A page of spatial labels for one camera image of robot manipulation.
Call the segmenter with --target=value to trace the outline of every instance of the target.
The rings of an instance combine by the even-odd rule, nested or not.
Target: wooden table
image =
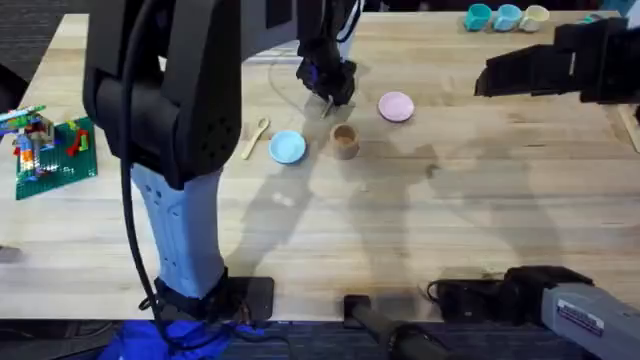
[[[218,195],[221,251],[233,275],[276,280],[276,319],[336,319],[344,294],[364,293],[392,317],[436,312],[417,287],[443,276],[564,265],[640,306],[640,155],[616,108],[575,95],[473,96],[484,61],[551,41],[553,25],[586,13],[553,13],[538,34],[466,33],[461,13],[363,16],[352,49],[353,106],[321,119],[323,104],[294,76],[295,47],[243,69],[243,143]],[[87,16],[67,15],[24,104],[47,104],[57,122],[83,116]],[[412,120],[393,125],[376,104],[409,94]],[[239,153],[259,118],[271,127],[249,161]],[[356,159],[335,160],[333,123],[360,132]],[[299,166],[270,160],[267,139],[301,131]],[[100,132],[99,176],[14,200],[10,141],[0,149],[0,241],[21,249],[0,264],[0,317],[148,318],[127,246],[118,161]],[[138,233],[150,275],[157,255],[136,193]]]

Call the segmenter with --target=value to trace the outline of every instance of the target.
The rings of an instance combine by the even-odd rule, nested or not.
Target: pink plate
[[[384,94],[378,102],[380,114],[391,122],[403,122],[409,120],[415,106],[407,95],[392,91]]]

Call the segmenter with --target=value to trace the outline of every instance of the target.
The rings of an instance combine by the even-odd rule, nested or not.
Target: wooden spoon
[[[270,124],[271,120],[266,117],[258,121],[258,131],[253,134],[253,137],[251,138],[251,140],[249,140],[247,147],[244,148],[244,151],[240,155],[243,160],[247,160],[249,158],[249,156],[251,155],[251,151],[253,151],[253,148],[256,146],[256,142],[258,142],[258,139],[260,139],[260,135],[262,135],[262,133],[267,130]]]

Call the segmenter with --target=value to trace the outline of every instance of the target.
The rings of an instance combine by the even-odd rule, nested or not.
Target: lego baseplate
[[[79,129],[89,132],[89,149],[70,157],[66,150],[74,143],[76,133],[68,123],[56,125],[55,148],[40,153],[40,167],[48,172],[46,175],[36,181],[28,180],[28,174],[20,172],[20,159],[17,157],[16,200],[98,175],[93,123],[89,118],[78,119],[75,123]]]

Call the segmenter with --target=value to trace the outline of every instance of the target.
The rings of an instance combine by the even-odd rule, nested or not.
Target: small wooden cup
[[[353,159],[360,150],[358,132],[347,124],[338,124],[331,129],[333,153],[338,159]]]

